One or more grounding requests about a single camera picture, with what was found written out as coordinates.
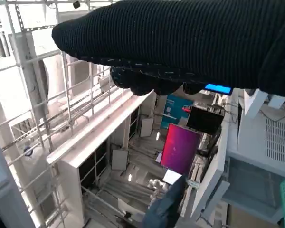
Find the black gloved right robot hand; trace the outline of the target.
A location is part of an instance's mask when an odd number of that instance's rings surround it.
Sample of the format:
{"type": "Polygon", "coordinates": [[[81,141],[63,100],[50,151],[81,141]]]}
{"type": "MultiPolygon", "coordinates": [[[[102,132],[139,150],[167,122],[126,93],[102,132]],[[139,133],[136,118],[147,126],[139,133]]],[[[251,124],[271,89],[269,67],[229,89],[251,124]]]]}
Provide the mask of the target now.
{"type": "Polygon", "coordinates": [[[285,0],[123,0],[57,24],[52,38],[135,95],[213,84],[285,97],[285,0]]]}

